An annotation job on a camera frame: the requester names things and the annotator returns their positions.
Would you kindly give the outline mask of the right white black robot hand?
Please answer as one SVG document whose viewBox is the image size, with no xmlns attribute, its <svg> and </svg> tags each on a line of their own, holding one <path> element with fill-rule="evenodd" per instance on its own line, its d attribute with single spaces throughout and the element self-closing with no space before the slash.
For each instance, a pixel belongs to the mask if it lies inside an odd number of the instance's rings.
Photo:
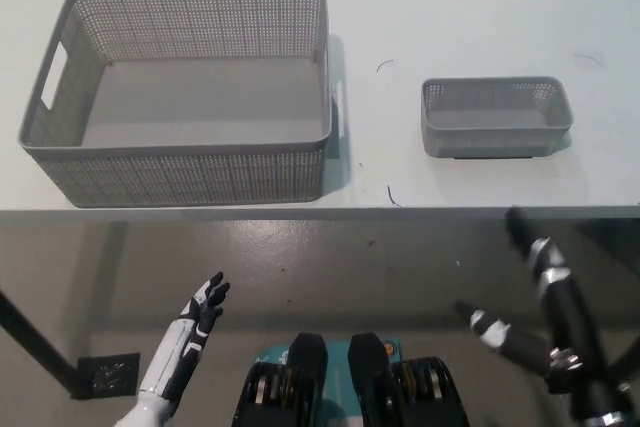
<svg viewBox="0 0 640 427">
<path fill-rule="evenodd" d="M 551 395 L 569 397 L 577 426 L 637 426 L 639 410 L 623 389 L 639 375 L 639 342 L 607 361 L 595 319 L 557 243 L 520 207 L 505 214 L 506 231 L 531 273 L 550 341 L 458 301 L 455 309 L 487 348 L 539 376 Z"/>
</svg>

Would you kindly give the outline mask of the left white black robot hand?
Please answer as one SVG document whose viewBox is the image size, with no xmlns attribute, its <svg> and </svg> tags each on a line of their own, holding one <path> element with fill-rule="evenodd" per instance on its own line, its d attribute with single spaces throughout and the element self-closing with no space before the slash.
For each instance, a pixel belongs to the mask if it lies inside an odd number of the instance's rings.
<svg viewBox="0 0 640 427">
<path fill-rule="evenodd" d="M 218 272 L 193 294 L 165 332 L 141 382 L 141 392 L 160 397 L 172 407 L 179 404 L 223 314 L 229 288 L 230 283 Z"/>
</svg>

